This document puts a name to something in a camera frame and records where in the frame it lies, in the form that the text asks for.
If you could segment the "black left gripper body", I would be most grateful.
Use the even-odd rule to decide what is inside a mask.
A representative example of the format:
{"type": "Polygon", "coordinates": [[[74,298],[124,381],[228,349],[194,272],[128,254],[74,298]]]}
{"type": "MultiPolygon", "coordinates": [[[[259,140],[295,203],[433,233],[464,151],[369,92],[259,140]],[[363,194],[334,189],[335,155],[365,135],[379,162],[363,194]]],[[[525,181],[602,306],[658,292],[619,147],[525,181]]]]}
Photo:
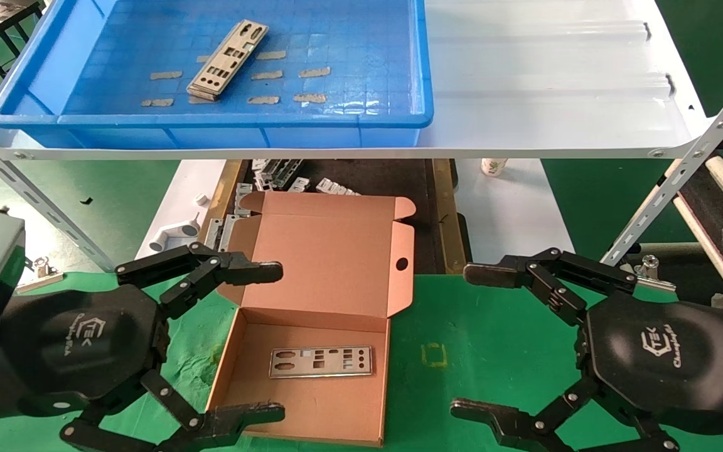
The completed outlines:
{"type": "Polygon", "coordinates": [[[169,325],[137,287],[19,296],[3,313],[3,350],[24,389],[18,412],[54,417],[90,406],[114,415],[142,397],[166,361],[169,325]]]}

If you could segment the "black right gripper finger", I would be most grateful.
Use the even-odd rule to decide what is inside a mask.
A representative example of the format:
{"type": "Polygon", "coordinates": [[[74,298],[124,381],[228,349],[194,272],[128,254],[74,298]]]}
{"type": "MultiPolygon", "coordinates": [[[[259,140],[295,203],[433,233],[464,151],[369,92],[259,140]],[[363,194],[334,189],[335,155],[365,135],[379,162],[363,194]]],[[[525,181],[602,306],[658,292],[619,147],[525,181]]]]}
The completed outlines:
{"type": "MultiPolygon", "coordinates": [[[[451,401],[450,414],[458,419],[478,422],[490,427],[500,446],[522,451],[572,451],[557,430],[591,400],[606,396],[603,383],[582,377],[559,397],[553,399],[539,414],[465,398],[451,401]]],[[[660,424],[648,416],[628,414],[639,438],[622,443],[600,444],[591,451],[678,451],[674,440],[660,424]]]]}
{"type": "Polygon", "coordinates": [[[468,263],[464,280],[474,286],[528,289],[570,326],[585,322],[587,306],[566,281],[605,296],[633,294],[637,283],[630,272],[557,248],[534,256],[505,255],[497,264],[468,263]]]}

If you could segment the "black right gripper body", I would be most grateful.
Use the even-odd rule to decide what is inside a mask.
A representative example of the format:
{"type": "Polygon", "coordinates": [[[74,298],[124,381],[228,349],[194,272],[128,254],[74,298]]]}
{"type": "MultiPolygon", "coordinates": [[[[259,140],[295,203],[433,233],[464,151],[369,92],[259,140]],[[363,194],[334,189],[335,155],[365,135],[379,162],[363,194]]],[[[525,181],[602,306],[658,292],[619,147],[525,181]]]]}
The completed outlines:
{"type": "Polygon", "coordinates": [[[614,294],[588,309],[584,331],[597,402],[620,423],[723,434],[723,309],[614,294]]]}

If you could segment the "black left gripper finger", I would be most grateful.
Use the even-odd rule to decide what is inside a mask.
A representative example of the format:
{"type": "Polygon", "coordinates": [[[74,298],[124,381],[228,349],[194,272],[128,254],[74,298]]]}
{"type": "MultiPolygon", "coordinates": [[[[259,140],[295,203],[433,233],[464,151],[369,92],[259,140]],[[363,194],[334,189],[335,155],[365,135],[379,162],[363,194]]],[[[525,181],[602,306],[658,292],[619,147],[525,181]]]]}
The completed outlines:
{"type": "Polygon", "coordinates": [[[253,424],[283,421],[285,408],[275,402],[235,404],[199,414],[156,370],[139,380],[149,393],[178,422],[179,428],[159,444],[101,429],[106,413],[91,404],[80,417],[66,424],[61,439],[81,451],[202,451],[236,444],[244,429],[253,424]]]}
{"type": "Polygon", "coordinates": [[[180,278],[158,301],[167,318],[180,318],[221,285],[247,286],[281,280],[283,266],[278,261],[253,262],[243,252],[217,252],[194,242],[121,264],[115,275],[119,285],[138,289],[180,278]]]}

